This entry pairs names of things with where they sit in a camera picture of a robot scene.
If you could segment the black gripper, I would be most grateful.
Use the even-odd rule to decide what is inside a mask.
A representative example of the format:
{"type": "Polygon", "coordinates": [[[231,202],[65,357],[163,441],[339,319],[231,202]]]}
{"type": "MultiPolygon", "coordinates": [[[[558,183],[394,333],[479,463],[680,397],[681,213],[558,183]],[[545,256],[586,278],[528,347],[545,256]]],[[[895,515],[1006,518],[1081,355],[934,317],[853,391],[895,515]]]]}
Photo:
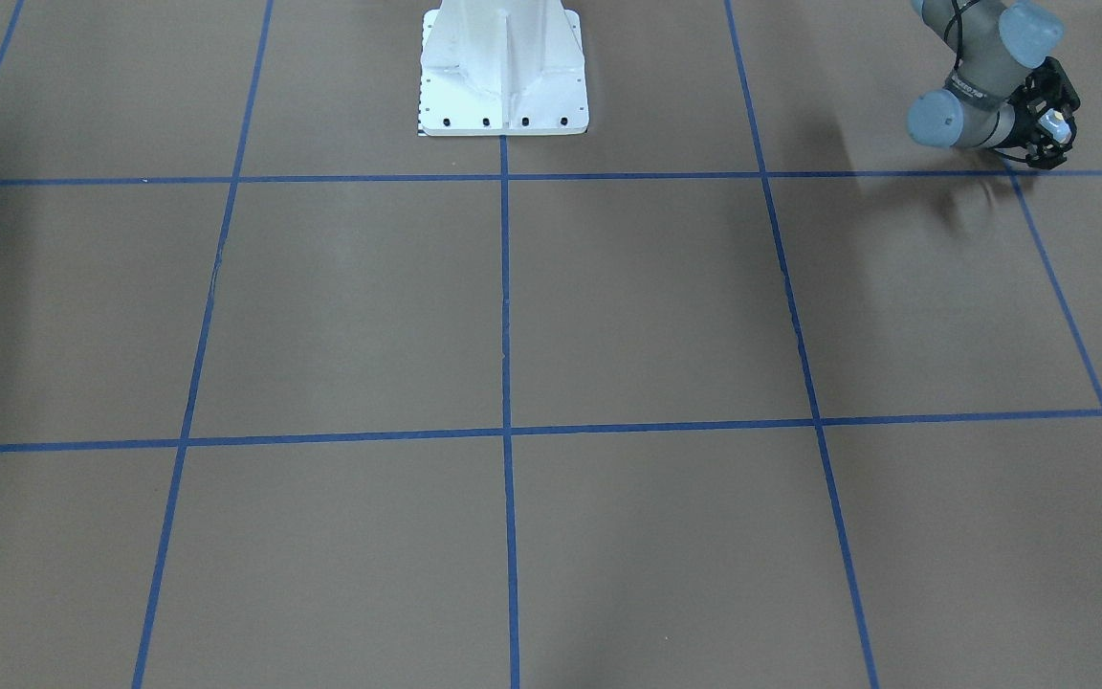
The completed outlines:
{"type": "Polygon", "coordinates": [[[1020,149],[1015,161],[1031,169],[1061,166],[1074,148],[1074,114],[1081,98],[1060,60],[1046,57],[1011,95],[1015,121],[1007,146],[1020,149]]]}

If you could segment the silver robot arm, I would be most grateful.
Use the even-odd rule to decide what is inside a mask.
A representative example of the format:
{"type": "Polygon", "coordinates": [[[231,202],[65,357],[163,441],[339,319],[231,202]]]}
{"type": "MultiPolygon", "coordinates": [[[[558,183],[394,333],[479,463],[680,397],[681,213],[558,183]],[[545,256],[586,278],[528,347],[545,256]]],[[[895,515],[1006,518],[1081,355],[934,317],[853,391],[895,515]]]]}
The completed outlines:
{"type": "Polygon", "coordinates": [[[1081,100],[1052,56],[1066,34],[1035,1],[914,1],[923,26],[952,49],[943,86],[906,115],[916,144],[979,149],[1054,170],[1074,147],[1081,100]]]}

